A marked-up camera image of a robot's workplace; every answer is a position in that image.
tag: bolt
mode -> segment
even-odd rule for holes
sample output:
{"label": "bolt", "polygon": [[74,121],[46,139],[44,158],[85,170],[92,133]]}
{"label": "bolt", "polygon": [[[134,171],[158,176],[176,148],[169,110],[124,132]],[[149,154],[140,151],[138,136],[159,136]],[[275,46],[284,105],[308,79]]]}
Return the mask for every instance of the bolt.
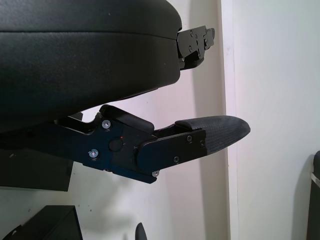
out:
{"label": "bolt", "polygon": [[175,156],[175,157],[173,158],[173,162],[174,162],[175,164],[178,164],[179,161],[180,161],[180,157]]}
{"label": "bolt", "polygon": [[192,143],[192,136],[187,136],[187,137],[186,137],[186,140],[187,140],[189,143]]}
{"label": "bolt", "polygon": [[152,177],[158,177],[159,176],[159,173],[160,173],[160,171],[154,171],[153,173],[152,173]]}
{"label": "bolt", "polygon": [[111,122],[110,122],[109,120],[104,120],[104,121],[102,122],[102,127],[103,127],[104,129],[109,129],[109,128],[111,128]]}
{"label": "bolt", "polygon": [[89,157],[92,159],[96,159],[99,155],[99,152],[97,149],[92,149],[91,151],[88,152]]}

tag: chair seat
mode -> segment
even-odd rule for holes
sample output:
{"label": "chair seat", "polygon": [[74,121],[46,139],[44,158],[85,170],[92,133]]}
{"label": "chair seat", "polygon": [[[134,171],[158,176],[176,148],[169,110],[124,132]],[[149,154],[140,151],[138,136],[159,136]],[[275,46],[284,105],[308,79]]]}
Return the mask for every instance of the chair seat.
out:
{"label": "chair seat", "polygon": [[173,84],[166,0],[0,0],[0,133]]}

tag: black plastic part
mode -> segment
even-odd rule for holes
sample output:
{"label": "black plastic part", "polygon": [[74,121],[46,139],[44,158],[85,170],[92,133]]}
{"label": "black plastic part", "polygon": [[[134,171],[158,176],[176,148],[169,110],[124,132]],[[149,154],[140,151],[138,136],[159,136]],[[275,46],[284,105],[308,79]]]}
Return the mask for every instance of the black plastic part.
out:
{"label": "black plastic part", "polygon": [[204,37],[205,50],[208,50],[210,47],[212,47],[215,44],[214,42],[215,36],[216,36],[216,31],[214,28],[209,28],[206,30],[206,36]]}
{"label": "black plastic part", "polygon": [[45,206],[5,240],[83,240],[75,206]]}
{"label": "black plastic part", "polygon": [[186,132],[189,132],[188,128],[180,127],[175,124],[172,124],[172,125],[167,126],[165,128],[155,130],[153,132],[153,135],[160,139],[160,138],[165,138],[165,137],[172,136],[172,135],[183,134]]}
{"label": "black plastic part", "polygon": [[108,116],[109,118],[115,119],[123,124],[148,134],[152,134],[155,130],[155,126],[151,122],[132,115],[131,113],[123,111],[115,106],[103,105],[99,112],[103,116]]}
{"label": "black plastic part", "polygon": [[206,131],[199,129],[145,142],[138,151],[137,165],[147,172],[155,172],[204,157],[207,155],[207,149],[202,146],[205,139]]}
{"label": "black plastic part", "polygon": [[208,155],[236,143],[251,131],[247,122],[234,116],[209,116],[180,120],[175,124],[190,130],[205,130]]}
{"label": "black plastic part", "polygon": [[193,59],[193,60],[187,60],[183,63],[183,68],[181,70],[187,70],[187,69],[194,69],[198,67],[200,64],[204,62],[204,58],[201,58],[199,60]]}
{"label": "black plastic part", "polygon": [[[133,119],[135,125],[142,129],[148,129],[143,127],[143,124],[150,127],[149,122],[141,119],[141,123],[138,123],[140,118],[134,118],[125,111],[118,111],[115,107],[109,109],[113,109],[115,113],[121,112],[121,119]],[[72,160],[90,168],[107,170],[145,183],[153,183],[156,178],[152,176],[152,172],[139,169],[135,164],[135,157],[141,143],[154,140],[156,137],[123,124],[117,118],[113,118],[111,112],[109,113],[110,115],[97,113],[94,121],[90,123],[67,117],[55,123],[39,124],[3,134],[0,142]],[[110,129],[102,127],[104,120],[110,121]],[[114,146],[114,141],[117,139],[122,141],[120,150]],[[98,150],[98,157],[95,159],[89,156],[89,151],[92,149]]]}
{"label": "black plastic part", "polygon": [[141,222],[136,226],[135,240],[148,240],[145,228]]}
{"label": "black plastic part", "polygon": [[206,51],[205,40],[207,41],[208,46],[209,43],[211,46],[214,45],[215,35],[212,35],[212,33],[215,32],[214,29],[212,28],[209,30],[210,35],[208,37],[207,32],[206,26],[179,32],[177,37],[179,57],[186,58],[192,53],[197,53],[199,59],[203,58]]}

